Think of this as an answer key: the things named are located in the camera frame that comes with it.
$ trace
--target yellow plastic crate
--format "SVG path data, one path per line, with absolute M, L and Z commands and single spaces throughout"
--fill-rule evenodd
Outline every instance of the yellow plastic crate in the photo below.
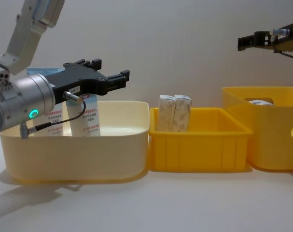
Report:
M 251 104 L 266 100 L 274 106 Z M 224 108 L 251 128 L 248 162 L 269 171 L 293 171 L 293 87 L 226 87 Z
M 150 109 L 150 169 L 165 172 L 240 172 L 252 131 L 220 108 L 191 109 L 188 132 L 156 131 Z

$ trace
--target silver metal cylinder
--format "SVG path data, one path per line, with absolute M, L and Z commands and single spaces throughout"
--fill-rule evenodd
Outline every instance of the silver metal cylinder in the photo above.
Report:
M 0 131 L 51 112 L 55 96 L 50 83 L 40 74 L 29 75 L 12 82 L 12 97 L 0 94 Z

